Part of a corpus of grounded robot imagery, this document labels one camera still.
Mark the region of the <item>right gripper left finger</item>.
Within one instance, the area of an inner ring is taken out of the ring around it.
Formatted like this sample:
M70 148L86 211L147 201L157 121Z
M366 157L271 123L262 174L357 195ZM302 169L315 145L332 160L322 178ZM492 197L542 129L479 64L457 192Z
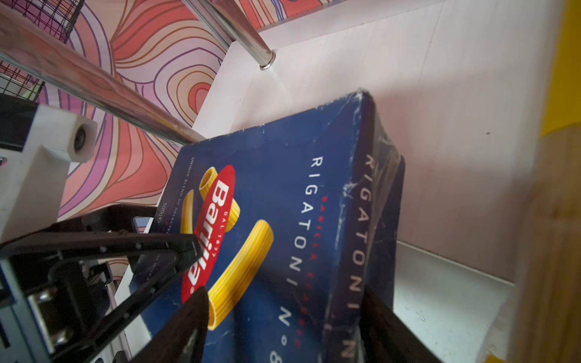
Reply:
M202 362L209 309L207 289L201 287L131 362Z

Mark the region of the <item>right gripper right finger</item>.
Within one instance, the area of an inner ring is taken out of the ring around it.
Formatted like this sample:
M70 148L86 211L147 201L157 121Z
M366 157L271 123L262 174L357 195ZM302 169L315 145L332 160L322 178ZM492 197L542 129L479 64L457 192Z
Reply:
M366 362L440 363L440 360L366 287L360 310Z

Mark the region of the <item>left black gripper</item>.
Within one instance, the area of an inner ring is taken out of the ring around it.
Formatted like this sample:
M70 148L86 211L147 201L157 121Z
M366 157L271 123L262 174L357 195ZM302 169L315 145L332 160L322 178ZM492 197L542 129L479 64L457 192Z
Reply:
M139 234L157 207L116 204L56 223L1 248L1 360L94 362L201 257L191 234ZM109 231L127 231L119 233ZM170 262L117 307L106 307L108 267L90 260L165 255Z

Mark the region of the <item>blue Barilla pasta box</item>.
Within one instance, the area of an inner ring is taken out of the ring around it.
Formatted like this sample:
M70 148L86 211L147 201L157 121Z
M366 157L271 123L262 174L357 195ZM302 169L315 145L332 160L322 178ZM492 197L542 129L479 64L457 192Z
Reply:
M364 290L393 303L404 172L363 90L184 147L151 232L195 235L201 258L148 333L205 287L205 362L363 361Z

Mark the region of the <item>yellow Pastatime bag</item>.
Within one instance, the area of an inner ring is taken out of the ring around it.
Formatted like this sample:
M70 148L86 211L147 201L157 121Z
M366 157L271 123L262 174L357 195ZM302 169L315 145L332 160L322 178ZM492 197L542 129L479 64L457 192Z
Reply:
M567 1L552 62L512 294L481 362L580 360L580 3Z

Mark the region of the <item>white two-tier shelf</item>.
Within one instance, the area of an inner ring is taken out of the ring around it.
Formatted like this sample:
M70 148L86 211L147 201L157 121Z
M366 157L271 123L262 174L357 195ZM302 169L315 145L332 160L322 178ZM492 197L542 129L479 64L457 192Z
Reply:
M146 263L140 291L289 295L393 289L403 159L358 90L271 124L187 145L159 207L114 205L56 222L65 170L95 125L3 95L1 258L27 296L90 289L78 262Z

